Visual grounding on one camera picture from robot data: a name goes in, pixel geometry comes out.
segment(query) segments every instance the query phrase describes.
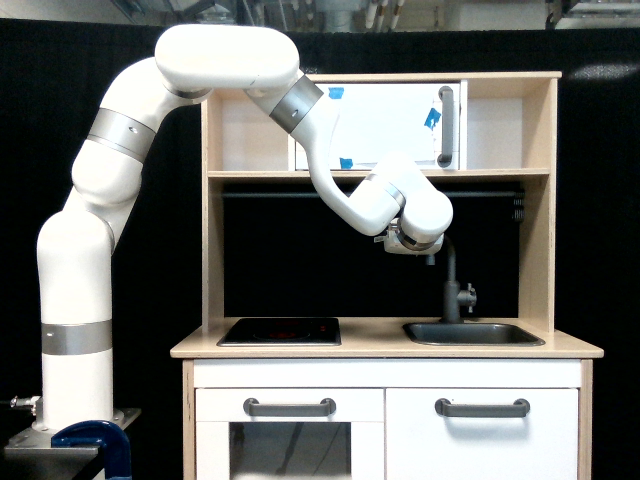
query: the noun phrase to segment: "silver metal band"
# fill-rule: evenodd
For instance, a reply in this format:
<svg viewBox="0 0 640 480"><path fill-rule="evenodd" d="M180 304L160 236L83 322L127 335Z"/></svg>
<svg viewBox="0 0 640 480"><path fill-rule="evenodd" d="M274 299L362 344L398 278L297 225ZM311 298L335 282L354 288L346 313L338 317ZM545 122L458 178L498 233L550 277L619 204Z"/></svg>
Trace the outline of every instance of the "silver metal band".
<svg viewBox="0 0 640 480"><path fill-rule="evenodd" d="M163 82L162 84L164 85L164 88L173 93L176 97L186 98L187 100L194 100L196 98L204 97L207 93L213 90L212 88L202 88L200 90L188 92L186 90L177 89L167 81Z"/></svg>
<svg viewBox="0 0 640 480"><path fill-rule="evenodd" d="M398 190L396 187L394 187L391 183L387 182L380 175L377 175L375 173L370 173L369 175L367 175L365 177L365 180L369 180L370 182L373 182L376 185L382 187L382 189L385 192L387 192L389 195L391 195L393 197L393 199L396 202L398 202L398 205L400 205L400 208L404 207L404 204L407 202L407 200L404 198L404 195L402 195L400 190Z"/></svg>
<svg viewBox="0 0 640 480"><path fill-rule="evenodd" d="M77 325L42 324L42 353L86 355L109 350L111 320Z"/></svg>
<svg viewBox="0 0 640 480"><path fill-rule="evenodd" d="M101 108L91 126L88 140L144 162L156 132L146 125L113 110Z"/></svg>
<svg viewBox="0 0 640 480"><path fill-rule="evenodd" d="M427 248L431 248L435 245L436 242L431 243L420 243L416 242L413 238L408 236L406 233L402 231L402 227L400 226L400 222L398 222L398 240L400 243L405 246L408 250L412 252L421 252L426 250Z"/></svg>
<svg viewBox="0 0 640 480"><path fill-rule="evenodd" d="M291 133L324 93L303 75L269 115L285 132Z"/></svg>

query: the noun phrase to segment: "ceiling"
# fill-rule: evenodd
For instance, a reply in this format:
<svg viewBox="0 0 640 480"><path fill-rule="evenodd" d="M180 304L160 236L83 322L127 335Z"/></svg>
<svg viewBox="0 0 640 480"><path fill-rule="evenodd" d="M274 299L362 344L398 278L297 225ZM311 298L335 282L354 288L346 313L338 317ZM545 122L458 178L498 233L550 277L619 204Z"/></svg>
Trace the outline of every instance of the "ceiling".
<svg viewBox="0 0 640 480"><path fill-rule="evenodd" d="M369 26L371 3L384 15ZM640 26L640 0L0 0L0 17L163 26L253 23L328 32L541 30Z"/></svg>

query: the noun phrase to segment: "wooden countertop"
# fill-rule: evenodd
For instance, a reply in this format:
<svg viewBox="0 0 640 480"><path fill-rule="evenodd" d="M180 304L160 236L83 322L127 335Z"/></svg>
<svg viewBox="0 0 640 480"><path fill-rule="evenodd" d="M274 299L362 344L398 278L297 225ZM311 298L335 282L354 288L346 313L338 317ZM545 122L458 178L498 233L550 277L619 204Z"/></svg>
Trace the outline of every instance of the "wooden countertop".
<svg viewBox="0 0 640 480"><path fill-rule="evenodd" d="M437 321L435 318L340 317L340 346L219 347L216 343L238 320L218 319L214 331L199 328L171 350L174 358L601 358L604 351L566 333L538 330L518 319L479 319L482 323L517 325L540 337L544 345L433 346L414 343L402 325Z"/></svg>

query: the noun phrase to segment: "stovetop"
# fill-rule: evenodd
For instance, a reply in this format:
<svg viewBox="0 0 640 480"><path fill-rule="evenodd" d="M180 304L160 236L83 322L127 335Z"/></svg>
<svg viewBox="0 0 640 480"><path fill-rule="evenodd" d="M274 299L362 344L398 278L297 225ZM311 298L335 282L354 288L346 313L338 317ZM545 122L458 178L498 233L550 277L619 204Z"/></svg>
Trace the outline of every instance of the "stovetop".
<svg viewBox="0 0 640 480"><path fill-rule="evenodd" d="M218 342L220 347L341 345L337 318L241 318Z"/></svg>

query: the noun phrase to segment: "oven door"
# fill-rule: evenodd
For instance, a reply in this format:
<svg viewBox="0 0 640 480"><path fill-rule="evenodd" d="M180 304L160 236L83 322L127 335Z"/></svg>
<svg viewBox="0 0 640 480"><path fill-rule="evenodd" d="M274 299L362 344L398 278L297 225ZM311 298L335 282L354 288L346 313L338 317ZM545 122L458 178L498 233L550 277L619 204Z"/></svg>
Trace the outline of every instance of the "oven door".
<svg viewBox="0 0 640 480"><path fill-rule="evenodd" d="M197 389L198 480L384 479L383 389Z"/></svg>

